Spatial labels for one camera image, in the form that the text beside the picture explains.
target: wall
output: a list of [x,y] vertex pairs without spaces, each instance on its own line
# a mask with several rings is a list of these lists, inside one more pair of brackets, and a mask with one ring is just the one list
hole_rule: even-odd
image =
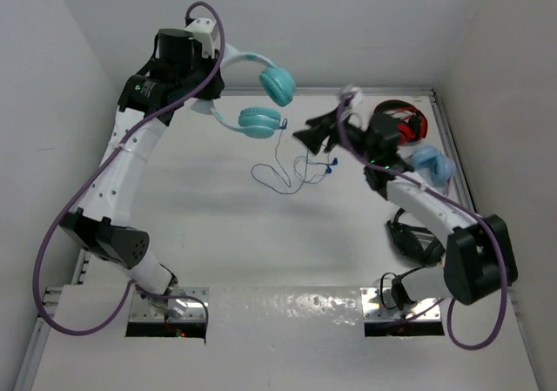
[[[116,92],[62,0],[0,0],[0,390],[13,386],[37,313],[31,272],[58,210],[98,164]],[[43,285],[76,248],[51,243]]]
[[[157,30],[183,26],[197,0],[64,1],[119,87],[150,56]],[[203,1],[232,44],[264,53],[299,85],[428,86],[448,71],[479,0]],[[227,83],[256,84],[253,68],[235,66]]]
[[509,225],[543,389],[557,389],[556,15],[557,0],[483,0],[442,91],[478,208]]

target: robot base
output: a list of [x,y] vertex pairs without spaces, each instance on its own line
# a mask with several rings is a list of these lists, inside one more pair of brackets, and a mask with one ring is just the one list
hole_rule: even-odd
[[[389,295],[387,293],[389,289],[389,287],[383,288],[385,296]],[[422,300],[412,307],[400,311],[399,309],[388,310],[383,307],[379,297],[379,288],[361,288],[360,295],[366,337],[445,335],[439,306],[433,307],[415,320],[402,320],[428,309],[437,301],[435,298]]]
[[[209,288],[179,287],[176,295],[197,298],[209,307]],[[131,299],[126,337],[205,338],[205,310],[191,300],[171,300],[169,308],[156,308],[135,291]]]

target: light blue headphones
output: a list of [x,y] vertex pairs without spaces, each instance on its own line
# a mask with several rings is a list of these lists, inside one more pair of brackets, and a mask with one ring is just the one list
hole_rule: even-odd
[[[265,70],[259,75],[259,82],[267,95],[278,106],[287,106],[291,103],[296,91],[296,82],[285,68],[278,67],[267,57],[256,53],[241,52],[227,44],[225,57],[220,68],[223,70],[242,61],[257,62],[266,66]],[[237,125],[227,123],[217,111],[213,101],[197,100],[191,108],[202,113],[207,113],[208,110],[224,127],[232,131],[242,132],[251,138],[269,138],[276,130],[285,128],[281,124],[280,112],[272,108],[262,106],[246,108],[240,112]]]
[[446,186],[456,172],[456,165],[432,145],[424,145],[410,157],[410,164],[416,169],[428,168],[435,186]]

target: metal plate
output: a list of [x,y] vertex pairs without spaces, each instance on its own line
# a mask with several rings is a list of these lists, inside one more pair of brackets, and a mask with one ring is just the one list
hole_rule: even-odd
[[[180,287],[180,290],[191,297],[202,300],[204,304],[209,307],[209,288],[207,287]],[[178,318],[170,318],[168,322],[179,322],[193,323],[197,324],[202,320],[205,320],[205,310],[201,304],[195,301],[187,301],[187,310],[184,314]],[[130,323],[156,323],[164,322],[164,312],[162,310],[156,309],[148,300],[141,298],[137,291],[134,291],[133,297],[131,298],[130,307]]]
[[[383,293],[388,292],[391,288],[384,287]],[[428,298],[416,303],[414,306],[409,307],[403,311],[398,309],[387,310],[381,305],[379,298],[379,288],[361,288],[360,289],[362,298],[362,312],[365,323],[385,323],[388,321],[396,321],[401,318],[410,318],[417,313],[431,307],[438,300],[436,298]],[[427,311],[420,317],[413,319],[412,323],[428,322],[433,321],[441,322],[441,311],[439,306],[433,307],[431,310]]]

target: black cable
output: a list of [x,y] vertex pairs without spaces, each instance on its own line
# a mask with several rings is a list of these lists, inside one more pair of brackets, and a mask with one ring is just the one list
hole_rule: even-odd
[[381,304],[383,305],[383,307],[386,310],[394,310],[397,306],[394,307],[387,307],[385,305],[385,299],[383,298],[383,283],[385,282],[385,277],[387,275],[392,275],[396,278],[397,274],[393,273],[393,272],[387,272],[387,273],[383,273],[383,276],[381,276],[381,280],[379,281],[379,299],[381,300]]

